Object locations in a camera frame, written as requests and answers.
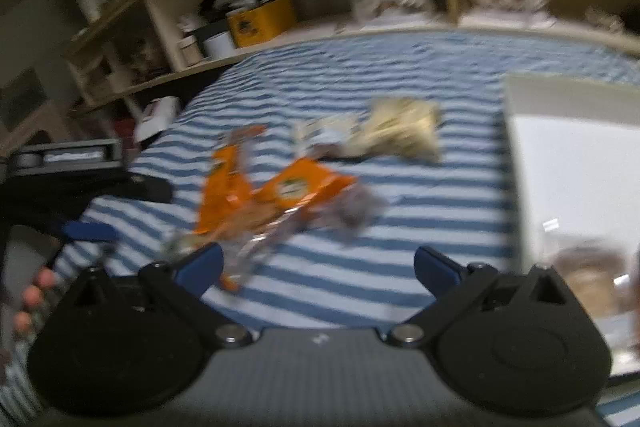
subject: bed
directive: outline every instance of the bed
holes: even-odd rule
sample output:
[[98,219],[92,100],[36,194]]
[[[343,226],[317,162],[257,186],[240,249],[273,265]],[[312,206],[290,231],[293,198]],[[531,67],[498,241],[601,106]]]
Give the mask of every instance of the bed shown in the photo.
[[[417,96],[443,112],[439,165],[379,157],[334,162],[388,201],[384,216],[345,248],[330,233],[297,235],[265,260],[239,296],[216,288],[203,299],[259,330],[284,327],[379,327],[402,321],[431,296],[414,279],[413,255],[430,245],[460,263],[514,266],[516,202],[502,115],[501,76],[514,71],[563,73],[640,84],[640,71],[603,48],[462,32],[398,33],[310,42],[254,55],[201,92],[132,166],[174,184],[171,205],[98,198],[85,218],[122,235],[106,263],[128,275],[152,260],[176,230],[191,230],[219,134],[263,123],[251,176],[260,184],[292,160],[292,120],[366,110],[373,97]],[[96,259],[89,244],[68,247],[56,263],[63,280]],[[38,404],[24,379],[26,344],[9,367],[0,403],[28,418]],[[640,394],[625,388],[601,411],[614,425],[640,425]]]

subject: orange snack wrapper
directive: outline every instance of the orange snack wrapper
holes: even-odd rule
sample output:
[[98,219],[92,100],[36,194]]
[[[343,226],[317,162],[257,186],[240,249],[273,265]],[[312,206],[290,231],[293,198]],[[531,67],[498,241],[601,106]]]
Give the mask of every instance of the orange snack wrapper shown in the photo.
[[299,158],[254,191],[212,234],[225,255],[221,286],[237,292],[250,272],[255,253],[286,241],[302,230],[316,206],[330,201],[357,181],[309,158]]
[[328,169],[309,158],[299,158],[254,193],[259,203],[274,203],[282,210],[310,208],[324,203],[357,181]]
[[231,131],[229,144],[212,156],[212,167],[205,182],[198,222],[194,233],[214,232],[224,220],[251,199],[252,186],[242,165],[242,143],[264,131],[262,125]]

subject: white container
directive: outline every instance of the white container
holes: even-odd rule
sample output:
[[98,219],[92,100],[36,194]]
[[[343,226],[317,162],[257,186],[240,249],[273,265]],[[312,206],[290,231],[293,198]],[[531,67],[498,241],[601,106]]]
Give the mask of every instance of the white container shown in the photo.
[[229,32],[218,33],[207,39],[204,41],[204,47],[209,58],[213,60],[232,57],[236,54],[236,45]]
[[189,35],[179,41],[178,47],[182,52],[182,58],[184,58],[187,66],[193,66],[203,59],[200,48],[198,47],[198,41],[193,35]]

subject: storage box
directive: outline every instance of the storage box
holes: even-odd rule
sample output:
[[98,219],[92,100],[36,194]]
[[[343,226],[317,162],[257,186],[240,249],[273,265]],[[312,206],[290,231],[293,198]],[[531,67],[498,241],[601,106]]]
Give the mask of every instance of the storage box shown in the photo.
[[226,17],[239,48],[267,42],[296,24],[291,0],[275,0]]

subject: human hand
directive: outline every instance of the human hand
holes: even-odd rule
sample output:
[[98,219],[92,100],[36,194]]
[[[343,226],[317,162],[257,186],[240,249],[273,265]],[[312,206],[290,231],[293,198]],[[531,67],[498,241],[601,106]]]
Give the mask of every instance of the human hand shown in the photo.
[[28,286],[22,293],[23,311],[14,315],[14,331],[17,335],[26,335],[31,331],[33,319],[31,312],[44,301],[44,290],[53,288],[56,284],[56,276],[49,268],[41,268],[37,273],[34,283]]

